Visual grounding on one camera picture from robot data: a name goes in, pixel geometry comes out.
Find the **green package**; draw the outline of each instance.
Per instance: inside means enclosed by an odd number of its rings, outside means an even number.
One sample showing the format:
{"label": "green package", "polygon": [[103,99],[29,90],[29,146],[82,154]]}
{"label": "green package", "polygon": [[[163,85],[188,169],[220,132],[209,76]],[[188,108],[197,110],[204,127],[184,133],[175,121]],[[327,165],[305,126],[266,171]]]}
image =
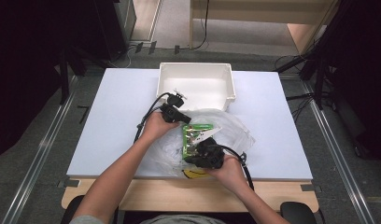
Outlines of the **green package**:
{"label": "green package", "polygon": [[196,139],[201,132],[214,129],[212,124],[187,124],[182,128],[183,148],[182,160],[186,157],[197,154],[196,146],[192,141]]}

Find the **metal frame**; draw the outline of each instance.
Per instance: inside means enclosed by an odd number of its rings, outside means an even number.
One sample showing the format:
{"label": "metal frame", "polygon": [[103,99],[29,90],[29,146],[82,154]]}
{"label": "metal frame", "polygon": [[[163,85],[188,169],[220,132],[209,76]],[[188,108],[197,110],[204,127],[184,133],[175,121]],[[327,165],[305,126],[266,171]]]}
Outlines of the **metal frame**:
{"label": "metal frame", "polygon": [[[313,92],[309,82],[304,81],[303,87],[305,93]],[[339,175],[342,177],[343,183],[345,184],[348,196],[350,197],[357,215],[359,216],[360,223],[375,223],[374,217],[368,207],[368,204],[366,203],[360,187],[357,184],[353,174],[351,173],[346,159],[342,154],[342,150],[339,147],[335,136],[333,135],[330,124],[325,117],[324,111],[320,110],[314,101],[311,103],[311,107],[313,109],[313,113],[316,116],[316,120],[322,131],[322,134],[324,135],[325,141],[327,142],[328,149],[332,154],[332,158],[335,162]]]}
{"label": "metal frame", "polygon": [[73,76],[70,83],[70,89],[72,91],[69,97],[66,99],[66,101],[62,105],[60,105],[56,113],[56,116],[54,117],[54,120],[48,129],[48,132],[46,133],[42,141],[39,143],[39,148],[36,152],[33,163],[31,164],[27,174],[25,175],[25,178],[22,180],[21,185],[16,191],[12,204],[8,208],[4,220],[2,221],[3,224],[13,224],[18,222],[19,217],[21,215],[21,211],[25,206],[25,203],[27,202],[31,194],[31,191],[34,188],[39,173],[42,170],[46,158],[49,155],[54,139],[56,138],[57,133],[59,132],[60,127],[62,126],[62,123],[66,116],[66,113],[68,112],[68,109],[74,99],[74,93],[77,86],[78,77]]}

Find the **plastic wrap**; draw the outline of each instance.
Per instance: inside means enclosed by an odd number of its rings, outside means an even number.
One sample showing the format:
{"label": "plastic wrap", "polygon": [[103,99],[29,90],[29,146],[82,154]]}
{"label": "plastic wrap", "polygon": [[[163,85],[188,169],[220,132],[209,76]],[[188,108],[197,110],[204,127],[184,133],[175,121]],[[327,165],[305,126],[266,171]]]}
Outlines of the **plastic wrap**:
{"label": "plastic wrap", "polygon": [[[188,111],[185,114],[191,117],[190,124],[212,124],[214,127],[221,127],[222,130],[213,136],[217,144],[230,147],[238,154],[246,152],[255,143],[255,139],[241,120],[227,112],[218,109],[201,109]],[[184,176],[182,170],[197,168],[182,160],[182,147],[182,126],[179,126],[158,139],[148,153],[165,173]]]}

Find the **forearm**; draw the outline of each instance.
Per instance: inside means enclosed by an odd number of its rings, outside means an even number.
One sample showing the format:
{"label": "forearm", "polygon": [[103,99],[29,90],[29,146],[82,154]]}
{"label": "forearm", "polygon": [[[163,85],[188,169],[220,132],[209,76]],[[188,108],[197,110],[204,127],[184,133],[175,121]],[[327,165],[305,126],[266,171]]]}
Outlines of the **forearm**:
{"label": "forearm", "polygon": [[141,137],[112,163],[93,183],[74,217],[91,215],[107,223],[152,143],[151,139]]}
{"label": "forearm", "polygon": [[252,189],[243,188],[235,194],[243,202],[257,223],[288,223],[287,220],[273,210]]}

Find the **person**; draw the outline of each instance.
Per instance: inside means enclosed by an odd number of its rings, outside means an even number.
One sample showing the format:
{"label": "person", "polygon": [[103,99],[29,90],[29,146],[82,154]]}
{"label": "person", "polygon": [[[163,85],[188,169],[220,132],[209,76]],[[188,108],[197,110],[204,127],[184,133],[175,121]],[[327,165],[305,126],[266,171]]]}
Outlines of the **person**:
{"label": "person", "polygon": [[[165,122],[161,113],[153,112],[147,119],[139,139],[94,181],[70,223],[108,223],[129,188],[148,148],[155,140],[178,125],[177,122]],[[206,170],[206,172],[237,196],[257,223],[288,223],[248,186],[237,158],[225,155],[220,169]],[[207,223],[223,223],[219,220],[214,221]]]}

